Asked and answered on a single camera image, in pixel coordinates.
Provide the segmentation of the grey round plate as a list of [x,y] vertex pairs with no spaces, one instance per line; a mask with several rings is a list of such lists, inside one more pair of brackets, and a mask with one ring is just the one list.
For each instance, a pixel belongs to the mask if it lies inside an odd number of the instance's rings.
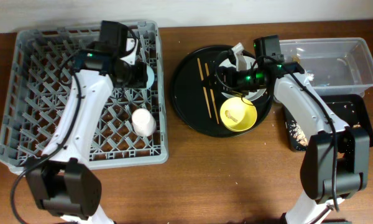
[[[244,60],[246,61],[246,68],[247,69],[250,69],[252,64],[255,62],[255,58],[250,57],[250,56],[244,56]],[[224,66],[224,67],[236,68],[236,66],[233,65],[228,58],[227,59],[222,59],[221,63],[219,65]],[[239,92],[239,91],[225,91],[225,90],[222,90],[221,94],[223,96],[225,96],[226,98],[232,98],[234,96],[235,97],[243,96],[248,101],[254,101],[254,100],[257,100],[260,97],[262,97],[265,92],[266,92],[266,89],[264,88],[264,89],[259,89],[257,91],[249,91],[249,92],[244,92],[244,93]]]

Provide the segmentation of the light blue plastic cup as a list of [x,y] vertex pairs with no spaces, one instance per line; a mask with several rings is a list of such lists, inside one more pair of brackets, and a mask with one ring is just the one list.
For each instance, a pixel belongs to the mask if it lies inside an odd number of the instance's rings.
[[150,66],[147,66],[146,67],[146,74],[147,74],[146,89],[149,89],[154,84],[155,73]]

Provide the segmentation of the yellow plastic bowl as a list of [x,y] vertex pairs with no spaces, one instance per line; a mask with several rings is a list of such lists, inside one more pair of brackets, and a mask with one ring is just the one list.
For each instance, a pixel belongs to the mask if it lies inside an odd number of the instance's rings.
[[251,129],[257,122],[256,107],[245,98],[227,99],[220,107],[220,119],[223,125],[232,132],[243,132]]

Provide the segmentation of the wooden chopstick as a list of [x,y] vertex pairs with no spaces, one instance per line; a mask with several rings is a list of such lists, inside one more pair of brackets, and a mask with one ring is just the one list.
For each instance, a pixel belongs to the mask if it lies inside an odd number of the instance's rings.
[[207,107],[207,110],[208,110],[209,118],[211,119],[212,115],[211,115],[210,104],[209,104],[209,101],[208,101],[208,95],[207,95],[206,87],[203,85],[204,78],[203,78],[203,71],[202,71],[202,67],[201,67],[200,58],[197,58],[197,63],[198,63],[198,69],[199,69],[200,78],[201,78],[201,82],[202,82],[202,89],[203,89],[203,94],[204,94],[204,98],[205,98],[205,102],[206,102],[206,107]]
[[206,70],[206,76],[208,77],[208,86],[209,86],[209,89],[210,89],[210,96],[211,96],[211,101],[212,101],[213,108],[214,108],[214,114],[215,114],[215,117],[216,117],[216,122],[217,122],[217,124],[219,124],[218,112],[217,112],[217,108],[216,108],[213,88],[211,86],[210,72],[209,72],[209,68],[208,68],[207,63],[205,63],[205,70]]

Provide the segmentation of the brown coffee stick wrapper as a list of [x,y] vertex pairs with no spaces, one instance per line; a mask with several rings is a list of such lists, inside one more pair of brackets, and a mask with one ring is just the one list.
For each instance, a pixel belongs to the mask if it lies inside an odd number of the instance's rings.
[[300,63],[300,58],[298,56],[296,56],[296,55],[292,55],[292,61]]

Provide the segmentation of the pink plastic cup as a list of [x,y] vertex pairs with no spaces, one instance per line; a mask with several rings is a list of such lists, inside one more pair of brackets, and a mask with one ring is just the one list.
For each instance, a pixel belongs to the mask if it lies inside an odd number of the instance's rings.
[[149,110],[136,109],[132,114],[132,127],[138,136],[151,136],[156,131],[156,121]]

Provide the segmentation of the white tissue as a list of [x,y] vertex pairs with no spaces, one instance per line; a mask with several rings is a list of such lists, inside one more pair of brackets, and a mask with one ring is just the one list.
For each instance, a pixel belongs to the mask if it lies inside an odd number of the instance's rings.
[[310,82],[312,82],[312,81],[314,80],[314,78],[315,78],[315,75],[314,75],[313,73],[308,73],[308,72],[306,72],[305,75],[306,75],[307,79],[308,79]]

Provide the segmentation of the food leftovers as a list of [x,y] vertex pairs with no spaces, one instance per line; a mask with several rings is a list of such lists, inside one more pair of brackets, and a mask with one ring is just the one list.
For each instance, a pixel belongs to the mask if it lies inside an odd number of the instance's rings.
[[298,123],[288,125],[290,133],[290,143],[296,151],[305,151],[308,147],[308,140]]

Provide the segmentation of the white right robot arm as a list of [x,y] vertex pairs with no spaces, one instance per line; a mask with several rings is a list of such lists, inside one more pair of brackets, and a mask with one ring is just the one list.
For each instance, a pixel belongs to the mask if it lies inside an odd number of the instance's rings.
[[219,117],[229,130],[250,129],[258,119],[257,103],[246,101],[250,92],[265,89],[281,102],[304,132],[308,147],[300,169],[303,192],[280,219],[282,223],[321,223],[339,204],[364,190],[368,182],[370,137],[352,128],[320,98],[296,61],[286,61],[277,35],[254,41],[256,56],[248,64],[237,44],[214,61],[221,92],[230,95]]

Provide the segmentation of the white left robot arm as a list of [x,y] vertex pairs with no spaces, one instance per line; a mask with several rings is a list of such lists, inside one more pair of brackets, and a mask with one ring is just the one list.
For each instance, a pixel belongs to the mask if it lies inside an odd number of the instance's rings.
[[70,56],[71,92],[60,122],[41,158],[29,158],[19,176],[39,209],[68,223],[112,223],[100,205],[101,182],[87,163],[114,88],[142,90],[153,84],[153,70],[137,61],[139,49],[130,27],[102,21],[99,39]]

